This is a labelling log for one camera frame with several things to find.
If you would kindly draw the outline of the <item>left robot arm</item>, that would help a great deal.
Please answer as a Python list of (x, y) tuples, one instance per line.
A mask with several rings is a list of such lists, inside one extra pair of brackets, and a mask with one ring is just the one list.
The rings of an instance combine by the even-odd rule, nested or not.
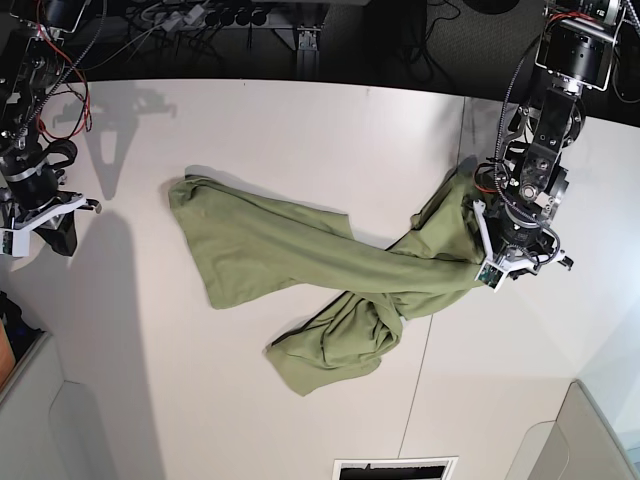
[(473, 174), (486, 196), (472, 204), (485, 252), (476, 278), (492, 289), (572, 267), (551, 227), (569, 186), (561, 156), (585, 125), (583, 91), (609, 86), (623, 23), (639, 24), (629, 1), (549, 1), (544, 16), (523, 54), (534, 59), (526, 97), (511, 118), (500, 112), (494, 154)]

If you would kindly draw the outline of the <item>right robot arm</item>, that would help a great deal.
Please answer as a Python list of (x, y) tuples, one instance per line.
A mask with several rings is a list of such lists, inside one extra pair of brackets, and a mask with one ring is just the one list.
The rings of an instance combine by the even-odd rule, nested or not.
[(87, 7), (85, 1), (15, 1), (9, 10), (20, 25), (1, 52), (1, 252), (30, 252), (38, 235), (53, 252), (77, 248), (75, 213), (98, 212), (98, 201), (66, 191), (66, 171), (77, 158), (75, 135), (92, 125), (90, 94), (76, 92), (81, 114), (66, 135), (47, 132), (45, 105), (70, 75), (82, 80), (79, 62), (63, 49)]

